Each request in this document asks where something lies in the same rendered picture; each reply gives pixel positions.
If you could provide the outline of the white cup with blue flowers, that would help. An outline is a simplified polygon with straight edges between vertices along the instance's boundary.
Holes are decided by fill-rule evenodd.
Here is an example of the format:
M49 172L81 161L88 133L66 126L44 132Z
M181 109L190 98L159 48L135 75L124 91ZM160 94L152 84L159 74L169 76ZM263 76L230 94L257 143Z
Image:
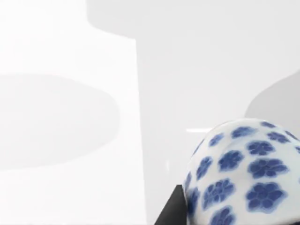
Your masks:
M187 225L300 225L300 137L260 119L225 122L197 146Z

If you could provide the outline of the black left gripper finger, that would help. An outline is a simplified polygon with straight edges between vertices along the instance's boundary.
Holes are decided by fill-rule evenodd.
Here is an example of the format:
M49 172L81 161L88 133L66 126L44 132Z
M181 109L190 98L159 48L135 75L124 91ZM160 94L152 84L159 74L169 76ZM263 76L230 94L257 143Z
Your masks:
M187 206L182 185L176 185L154 225L187 225Z

